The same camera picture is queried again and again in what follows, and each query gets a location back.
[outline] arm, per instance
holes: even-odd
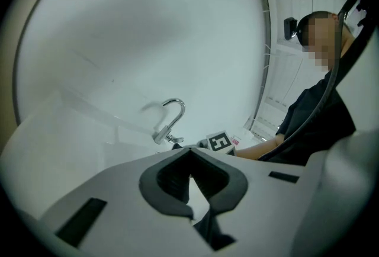
[[[241,158],[247,158],[257,160],[262,155],[272,151],[284,141],[283,134],[277,134],[274,138],[257,144],[256,146],[249,147],[247,149],[236,151],[236,156]]]

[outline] black cable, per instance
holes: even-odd
[[[321,113],[322,109],[324,108],[327,100],[329,99],[332,91],[335,89],[336,86],[336,80],[338,75],[338,67],[339,67],[339,61],[341,59],[341,51],[342,51],[342,29],[343,29],[343,18],[345,16],[346,11],[341,10],[338,14],[338,31],[335,35],[335,58],[334,58],[334,67],[332,69],[332,72],[330,73],[330,78],[327,83],[326,89],[324,94],[322,95],[319,103],[314,108],[313,112],[309,115],[307,120],[286,140],[283,141],[283,143],[279,146],[277,146],[274,150],[264,154],[263,156],[259,157],[258,160],[260,161],[267,161],[280,152],[284,151],[288,147],[290,147],[303,133],[305,132],[306,127],[314,121],[317,116]]]

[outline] black hair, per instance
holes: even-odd
[[[303,17],[299,21],[299,23],[297,25],[297,29],[296,29],[296,34],[297,34],[297,38],[298,38],[298,40],[302,46],[306,47],[309,45],[308,44],[308,35],[303,35],[304,32],[305,33],[308,32],[309,20],[313,19],[313,18],[329,18],[330,15],[332,15],[332,13],[328,12],[328,11],[315,11],[309,15],[306,15],[305,17]],[[349,33],[351,33],[351,31],[350,31],[350,29],[346,23],[344,23],[344,26],[349,31]]]

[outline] person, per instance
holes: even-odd
[[[330,78],[335,58],[335,33],[338,16],[327,11],[316,11],[305,16],[298,24],[297,35],[301,45],[315,55],[316,63],[321,63],[329,72],[316,85],[305,89],[292,104],[276,136],[266,142],[247,149],[238,150],[236,156],[257,160],[272,151],[291,136],[309,117],[320,101]],[[354,36],[344,24],[342,28],[339,76],[347,73],[345,57],[352,52]],[[305,129],[305,132],[290,147],[271,158],[270,162],[305,165],[310,155],[329,149],[336,141],[352,134],[355,126],[349,112],[334,89],[319,116]]]

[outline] black shirt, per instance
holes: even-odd
[[[341,58],[337,82],[346,75],[350,64],[350,53],[355,49],[354,43]],[[325,92],[330,73],[316,85],[305,89],[297,101],[288,109],[277,134],[290,137],[309,117]],[[338,92],[334,89],[319,116],[307,126],[301,137],[283,152],[271,158],[270,162],[305,165],[310,155],[320,150],[328,150],[339,139],[355,131],[352,118]]]

